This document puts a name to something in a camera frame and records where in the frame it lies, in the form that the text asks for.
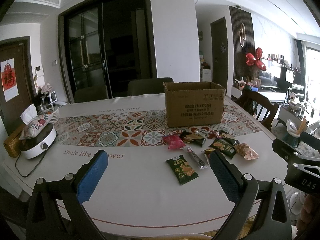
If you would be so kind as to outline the green cracker packet right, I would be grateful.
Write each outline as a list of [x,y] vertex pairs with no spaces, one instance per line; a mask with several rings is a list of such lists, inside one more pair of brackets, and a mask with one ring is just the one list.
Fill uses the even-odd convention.
[[211,144],[210,147],[219,150],[222,154],[232,159],[236,154],[236,149],[232,144],[230,144],[225,139],[215,139]]

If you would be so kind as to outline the orange clear snack packet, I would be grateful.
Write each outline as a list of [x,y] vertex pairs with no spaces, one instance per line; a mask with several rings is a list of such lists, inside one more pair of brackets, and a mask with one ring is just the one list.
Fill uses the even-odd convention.
[[254,160],[259,158],[257,152],[255,152],[246,143],[239,143],[235,145],[234,148],[236,149],[237,154],[241,155],[246,160]]

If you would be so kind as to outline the slim silver snack bar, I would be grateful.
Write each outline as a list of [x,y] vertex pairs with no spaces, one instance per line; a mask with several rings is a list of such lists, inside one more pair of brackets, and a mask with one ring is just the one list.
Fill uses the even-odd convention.
[[200,170],[203,170],[208,167],[207,164],[193,151],[193,149],[190,146],[186,147],[186,151]]

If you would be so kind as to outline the green cracker snack packet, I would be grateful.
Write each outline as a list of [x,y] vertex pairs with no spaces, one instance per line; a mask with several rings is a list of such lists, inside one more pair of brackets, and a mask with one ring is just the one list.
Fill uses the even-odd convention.
[[199,177],[197,172],[190,166],[183,155],[179,155],[165,161],[180,185],[184,185]]

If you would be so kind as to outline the dark green biscuit packet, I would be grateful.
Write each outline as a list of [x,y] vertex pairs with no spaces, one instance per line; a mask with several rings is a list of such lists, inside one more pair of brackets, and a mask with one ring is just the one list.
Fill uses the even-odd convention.
[[204,138],[203,136],[187,131],[183,131],[181,133],[180,139],[185,143],[195,144],[199,146],[203,146],[206,141],[206,138]]

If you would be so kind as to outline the white round induction cooker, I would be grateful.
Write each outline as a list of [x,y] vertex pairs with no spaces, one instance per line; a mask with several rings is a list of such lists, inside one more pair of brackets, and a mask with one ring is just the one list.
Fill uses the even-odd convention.
[[26,159],[33,159],[48,150],[56,136],[53,124],[49,123],[36,137],[21,140],[19,150]]

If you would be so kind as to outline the wooden dining chair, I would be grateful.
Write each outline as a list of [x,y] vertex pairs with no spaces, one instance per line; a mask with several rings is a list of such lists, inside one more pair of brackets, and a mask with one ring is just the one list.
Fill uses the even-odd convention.
[[272,122],[279,109],[278,103],[272,103],[267,97],[253,91],[249,85],[244,86],[240,98],[236,99],[235,103],[251,116],[260,120],[259,122],[266,129],[271,130]]

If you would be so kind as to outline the patterned tile table runner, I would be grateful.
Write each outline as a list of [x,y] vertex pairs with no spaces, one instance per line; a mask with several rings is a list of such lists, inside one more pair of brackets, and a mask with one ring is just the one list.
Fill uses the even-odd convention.
[[261,128],[242,111],[226,105],[221,123],[202,126],[169,127],[163,109],[60,118],[54,125],[55,143],[82,147],[161,146],[166,135],[180,135],[187,131],[213,139],[214,131],[232,136],[260,132]]

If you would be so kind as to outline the white woven basket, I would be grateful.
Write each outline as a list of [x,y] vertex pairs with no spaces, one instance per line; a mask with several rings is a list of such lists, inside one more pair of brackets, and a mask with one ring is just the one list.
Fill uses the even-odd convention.
[[60,118],[59,107],[57,106],[39,112],[39,115],[43,114],[49,115],[49,122],[52,124],[55,124]]

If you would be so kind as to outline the floral fabric tissue box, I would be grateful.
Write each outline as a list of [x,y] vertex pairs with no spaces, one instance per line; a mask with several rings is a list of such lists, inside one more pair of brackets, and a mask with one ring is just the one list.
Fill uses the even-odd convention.
[[20,140],[35,138],[51,121],[51,114],[37,114],[34,104],[29,105],[20,115],[25,127],[21,131]]

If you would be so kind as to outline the woven yellow box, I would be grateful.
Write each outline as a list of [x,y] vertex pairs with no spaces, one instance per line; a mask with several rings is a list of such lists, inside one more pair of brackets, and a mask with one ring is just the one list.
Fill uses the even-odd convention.
[[25,124],[21,124],[17,129],[15,129],[8,138],[3,142],[3,146],[6,149],[8,155],[12,158],[17,158],[20,154],[19,145],[20,145],[20,135],[24,129]]

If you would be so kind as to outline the brown cardboard box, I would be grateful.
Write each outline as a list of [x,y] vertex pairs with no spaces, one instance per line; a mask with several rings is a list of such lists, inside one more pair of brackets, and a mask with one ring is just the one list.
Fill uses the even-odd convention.
[[213,82],[166,82],[165,109],[169,127],[219,124],[225,89]]

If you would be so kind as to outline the dark left chair back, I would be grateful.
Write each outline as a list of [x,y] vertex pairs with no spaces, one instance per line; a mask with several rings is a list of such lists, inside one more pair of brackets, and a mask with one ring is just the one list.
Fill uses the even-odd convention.
[[105,85],[96,85],[92,87],[87,87],[79,89],[76,91],[74,96],[74,101],[76,103],[80,102],[90,102],[97,100],[108,99],[107,88]]

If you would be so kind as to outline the dark chair behind table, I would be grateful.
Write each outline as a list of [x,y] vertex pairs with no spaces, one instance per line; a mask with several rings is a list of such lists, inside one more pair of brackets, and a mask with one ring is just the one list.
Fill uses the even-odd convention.
[[163,83],[174,82],[171,77],[160,77],[152,79],[140,79],[130,81],[127,88],[127,95],[159,94],[164,93]]

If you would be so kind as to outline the red balloon bouquet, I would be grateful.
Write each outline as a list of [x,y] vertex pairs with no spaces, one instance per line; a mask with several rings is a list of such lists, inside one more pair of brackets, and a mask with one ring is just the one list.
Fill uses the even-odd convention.
[[265,71],[266,65],[260,60],[263,55],[263,51],[260,47],[255,50],[255,54],[247,53],[246,54],[246,64],[248,66],[256,66],[260,70]]

